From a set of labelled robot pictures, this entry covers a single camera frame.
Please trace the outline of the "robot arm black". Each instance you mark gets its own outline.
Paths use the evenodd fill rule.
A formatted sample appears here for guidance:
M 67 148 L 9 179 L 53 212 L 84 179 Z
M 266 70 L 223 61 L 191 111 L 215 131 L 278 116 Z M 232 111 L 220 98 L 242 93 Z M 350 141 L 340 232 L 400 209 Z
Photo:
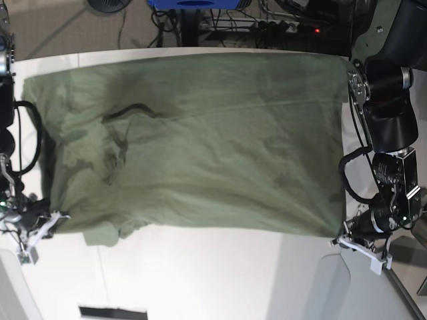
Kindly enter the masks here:
M 54 226 L 50 212 L 50 200 L 38 200 L 36 196 L 23 194 L 22 176 L 32 170 L 41 154 L 42 122 L 34 104 L 15 100 L 15 38 L 10 32 L 9 12 L 4 1 L 1 2 L 1 223 L 12 224 L 14 233 L 24 242 L 30 237 L 50 238 Z M 11 156 L 21 150 L 21 140 L 14 140 L 9 127 L 21 107 L 30 111 L 35 120 L 37 144 L 35 154 L 25 168 L 13 170 Z
M 367 210 L 346 223 L 357 243 L 408 229 L 422 208 L 414 143 L 418 125 L 410 100 L 413 69 L 426 54 L 425 1 L 371 1 L 352 35 L 349 98 L 366 143 L 342 158 L 339 172 L 360 155 L 368 158 L 378 188 L 359 198 Z

